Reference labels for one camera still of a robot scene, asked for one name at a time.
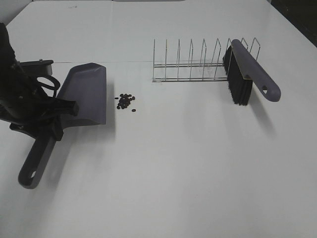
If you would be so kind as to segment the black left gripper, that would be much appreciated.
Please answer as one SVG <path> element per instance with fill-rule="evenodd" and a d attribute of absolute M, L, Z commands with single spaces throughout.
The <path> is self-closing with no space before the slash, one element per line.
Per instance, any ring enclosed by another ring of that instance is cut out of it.
<path fill-rule="evenodd" d="M 60 115 L 77 116 L 76 101 L 59 99 L 60 82 L 53 76 L 28 76 L 16 61 L 0 68 L 0 119 L 10 122 L 10 129 L 35 138 L 51 126 L 51 136 L 61 141 Z"/>

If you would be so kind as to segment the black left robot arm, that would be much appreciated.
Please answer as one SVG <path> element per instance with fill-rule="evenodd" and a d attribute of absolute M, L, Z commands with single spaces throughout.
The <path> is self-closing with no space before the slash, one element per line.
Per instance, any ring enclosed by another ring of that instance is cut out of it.
<path fill-rule="evenodd" d="M 49 71 L 52 60 L 19 62 L 4 23 L 0 25 L 0 119 L 33 138 L 63 137 L 61 115 L 78 114 L 75 101 L 57 97 L 60 82 Z"/>

